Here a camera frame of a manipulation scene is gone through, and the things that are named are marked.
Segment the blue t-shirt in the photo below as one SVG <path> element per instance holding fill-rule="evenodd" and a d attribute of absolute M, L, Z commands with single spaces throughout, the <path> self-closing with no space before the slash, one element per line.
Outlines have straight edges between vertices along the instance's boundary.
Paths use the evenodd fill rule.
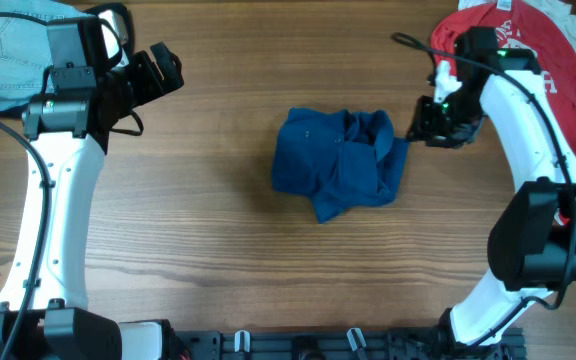
<path fill-rule="evenodd" d="M 392 203 L 408 149 L 383 110 L 292 108 L 277 136 L 272 187 L 308 198 L 325 223 L 353 207 Z"/>

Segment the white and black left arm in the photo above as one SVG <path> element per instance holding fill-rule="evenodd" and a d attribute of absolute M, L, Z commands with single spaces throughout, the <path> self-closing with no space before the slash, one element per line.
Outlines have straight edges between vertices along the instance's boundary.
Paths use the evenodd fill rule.
<path fill-rule="evenodd" d="M 13 265 L 0 292 L 0 359 L 186 359 L 166 320 L 92 313 L 85 284 L 91 203 L 122 118 L 182 87 L 165 45 L 134 52 L 101 14 L 45 25 L 52 63 L 16 140 L 29 175 Z"/>

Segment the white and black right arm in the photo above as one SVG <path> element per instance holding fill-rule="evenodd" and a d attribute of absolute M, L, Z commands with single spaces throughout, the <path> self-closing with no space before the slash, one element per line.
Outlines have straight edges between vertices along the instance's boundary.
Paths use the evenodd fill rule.
<path fill-rule="evenodd" d="M 576 282 L 576 155 L 548 103 L 528 49 L 498 45 L 491 27 L 472 27 L 451 51 L 429 50 L 434 93 L 421 97 L 406 138 L 429 147 L 472 143 L 490 121 L 515 193 L 488 236 L 488 270 L 434 328 L 438 357 L 480 356 L 530 306 L 557 310 Z"/>

